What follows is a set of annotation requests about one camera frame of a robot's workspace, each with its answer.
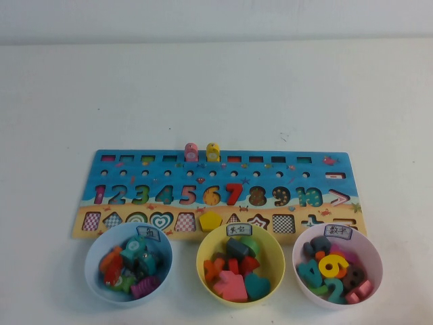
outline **checkered pattern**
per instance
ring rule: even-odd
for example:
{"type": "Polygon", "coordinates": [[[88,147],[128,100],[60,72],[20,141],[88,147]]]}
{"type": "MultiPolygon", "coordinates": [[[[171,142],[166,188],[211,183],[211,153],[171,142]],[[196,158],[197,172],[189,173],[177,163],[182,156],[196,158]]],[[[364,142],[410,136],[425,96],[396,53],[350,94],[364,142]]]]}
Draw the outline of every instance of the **checkered pattern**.
{"type": "Polygon", "coordinates": [[[177,217],[176,232],[194,232],[196,230],[196,220],[193,213],[179,213],[177,217]]]}
{"type": "Polygon", "coordinates": [[[273,232],[276,234],[294,234],[295,218],[293,215],[273,215],[273,232]]]}
{"type": "Polygon", "coordinates": [[[106,225],[107,229],[116,227],[117,225],[120,225],[122,223],[122,219],[120,216],[113,212],[111,215],[105,218],[104,225],[106,225]]]}
{"type": "Polygon", "coordinates": [[[235,213],[232,214],[229,220],[227,221],[227,223],[233,223],[233,222],[241,222],[235,213]]]}
{"type": "Polygon", "coordinates": [[[94,232],[99,225],[99,218],[101,218],[101,213],[99,212],[88,212],[84,218],[83,227],[81,228],[85,232],[94,232]]]}

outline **handwritten label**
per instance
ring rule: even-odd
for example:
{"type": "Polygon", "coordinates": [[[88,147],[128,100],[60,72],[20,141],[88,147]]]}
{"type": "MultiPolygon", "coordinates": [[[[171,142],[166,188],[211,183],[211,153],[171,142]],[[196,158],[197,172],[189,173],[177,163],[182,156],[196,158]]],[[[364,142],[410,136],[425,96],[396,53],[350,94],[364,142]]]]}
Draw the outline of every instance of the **handwritten label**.
{"type": "Polygon", "coordinates": [[[146,225],[139,225],[137,227],[137,232],[140,236],[143,236],[143,237],[146,237],[149,239],[153,239],[153,240],[156,240],[158,242],[161,241],[160,233],[158,232],[158,230],[156,228],[149,227],[146,225]]]}
{"type": "Polygon", "coordinates": [[[251,236],[252,226],[249,223],[231,223],[227,225],[228,236],[251,236]]]}
{"type": "Polygon", "coordinates": [[[350,240],[352,238],[352,228],[345,225],[326,225],[325,236],[350,240]]]}

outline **light blue bowl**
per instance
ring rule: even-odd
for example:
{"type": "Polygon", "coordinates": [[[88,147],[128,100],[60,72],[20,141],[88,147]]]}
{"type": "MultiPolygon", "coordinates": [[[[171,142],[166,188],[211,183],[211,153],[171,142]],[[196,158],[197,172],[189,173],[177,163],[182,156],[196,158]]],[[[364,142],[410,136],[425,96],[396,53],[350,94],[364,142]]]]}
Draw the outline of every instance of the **light blue bowl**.
{"type": "Polygon", "coordinates": [[[111,228],[95,240],[86,256],[84,273],[90,290],[99,298],[122,307],[134,307],[152,299],[162,290],[166,283],[165,280],[170,273],[172,261],[171,245],[164,232],[148,223],[130,222],[111,228]],[[163,264],[158,268],[156,274],[161,281],[161,285],[151,294],[134,300],[132,295],[116,292],[106,287],[103,283],[104,276],[99,272],[99,263],[116,245],[124,248],[127,241],[132,236],[137,235],[138,231],[149,238],[146,242],[147,249],[160,253],[163,256],[163,264]]]}

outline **heart cutout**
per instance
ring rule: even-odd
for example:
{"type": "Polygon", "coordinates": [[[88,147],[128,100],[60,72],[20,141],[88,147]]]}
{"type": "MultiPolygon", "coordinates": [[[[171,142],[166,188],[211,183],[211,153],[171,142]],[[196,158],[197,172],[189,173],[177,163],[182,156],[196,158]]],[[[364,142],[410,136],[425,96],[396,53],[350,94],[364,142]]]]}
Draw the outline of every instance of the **heart cutout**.
{"type": "Polygon", "coordinates": [[[163,214],[156,212],[150,216],[150,224],[154,225],[160,230],[164,230],[171,225],[172,222],[173,215],[169,212],[165,212],[163,214]]]}
{"type": "Polygon", "coordinates": [[[271,283],[266,278],[260,278],[254,273],[245,277],[245,288],[252,301],[262,299],[271,292],[271,283]]]}

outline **red number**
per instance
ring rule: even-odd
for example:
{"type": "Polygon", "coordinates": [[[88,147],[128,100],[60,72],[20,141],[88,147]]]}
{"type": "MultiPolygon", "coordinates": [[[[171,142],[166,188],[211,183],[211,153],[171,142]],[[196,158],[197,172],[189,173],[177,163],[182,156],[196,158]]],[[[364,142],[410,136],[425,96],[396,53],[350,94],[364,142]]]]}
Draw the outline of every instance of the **red number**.
{"type": "Polygon", "coordinates": [[[235,205],[238,198],[242,193],[242,184],[227,184],[225,189],[231,192],[230,197],[227,199],[227,205],[235,205]]]}
{"type": "Polygon", "coordinates": [[[194,192],[192,192],[195,190],[196,190],[195,186],[183,186],[182,196],[186,196],[188,198],[180,199],[179,203],[183,204],[183,205],[193,204],[197,198],[196,194],[194,192]]]}

